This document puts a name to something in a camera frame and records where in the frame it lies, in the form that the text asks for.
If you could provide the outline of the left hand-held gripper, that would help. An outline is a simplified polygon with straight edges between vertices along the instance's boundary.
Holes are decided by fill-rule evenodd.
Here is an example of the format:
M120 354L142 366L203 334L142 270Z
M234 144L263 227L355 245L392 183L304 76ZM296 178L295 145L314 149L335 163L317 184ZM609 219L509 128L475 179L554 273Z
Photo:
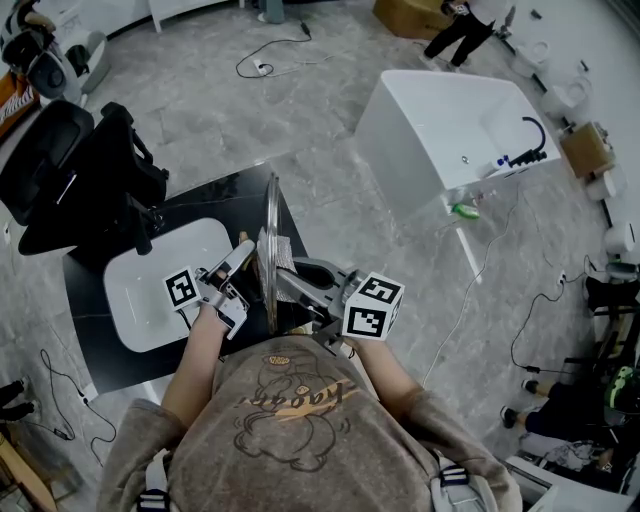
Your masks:
M242 241L211 271L211 281L224 283L238 272L252 256L256 244L250 240ZM218 319L227 327L227 338L232 340L247 320L249 305L239 292L229 284L216 287L208 281L204 268L193 270L186 266L163 278L171 310L176 312L188 329L192 321L186 311L208 305L212 307Z

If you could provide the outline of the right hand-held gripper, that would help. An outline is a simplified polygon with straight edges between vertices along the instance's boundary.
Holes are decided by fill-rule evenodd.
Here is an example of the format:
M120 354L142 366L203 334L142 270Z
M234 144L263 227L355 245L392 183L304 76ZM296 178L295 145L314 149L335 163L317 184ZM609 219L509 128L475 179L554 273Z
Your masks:
M387 339L399 314L403 284L375 272L347 276L316 258L296 257L294 266L297 273L277 270L277 284L300 305L328 311L331 322L314 335L319 343L329 347L346 338Z

